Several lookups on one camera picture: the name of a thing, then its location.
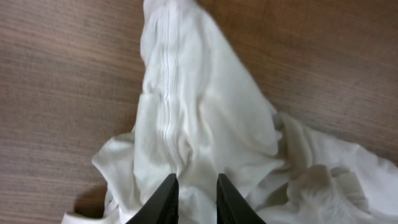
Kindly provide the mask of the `white t-shirt with black print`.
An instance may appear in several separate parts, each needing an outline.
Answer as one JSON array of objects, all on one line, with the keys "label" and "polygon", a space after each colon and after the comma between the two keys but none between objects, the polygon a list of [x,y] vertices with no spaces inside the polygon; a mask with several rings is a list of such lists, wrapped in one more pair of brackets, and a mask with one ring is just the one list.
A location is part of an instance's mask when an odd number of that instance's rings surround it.
[{"label": "white t-shirt with black print", "polygon": [[145,0],[146,72],[131,132],[93,157],[99,223],[126,223],[171,173],[181,223],[216,222],[232,181],[266,223],[396,223],[397,167],[277,111],[195,1]]}]

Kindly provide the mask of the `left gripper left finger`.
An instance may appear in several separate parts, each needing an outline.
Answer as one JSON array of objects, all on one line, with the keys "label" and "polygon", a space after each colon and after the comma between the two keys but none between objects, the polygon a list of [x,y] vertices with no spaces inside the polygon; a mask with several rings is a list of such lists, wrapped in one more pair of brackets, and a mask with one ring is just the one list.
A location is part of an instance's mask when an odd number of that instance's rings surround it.
[{"label": "left gripper left finger", "polygon": [[177,224],[179,185],[169,174],[144,206],[126,224]]}]

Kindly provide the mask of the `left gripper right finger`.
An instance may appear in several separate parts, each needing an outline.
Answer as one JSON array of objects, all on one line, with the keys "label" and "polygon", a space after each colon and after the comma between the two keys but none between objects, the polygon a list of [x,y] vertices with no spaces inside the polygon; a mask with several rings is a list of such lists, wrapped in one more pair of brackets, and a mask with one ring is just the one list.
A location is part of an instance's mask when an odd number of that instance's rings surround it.
[{"label": "left gripper right finger", "polygon": [[216,186],[217,224],[266,224],[225,174],[219,174]]}]

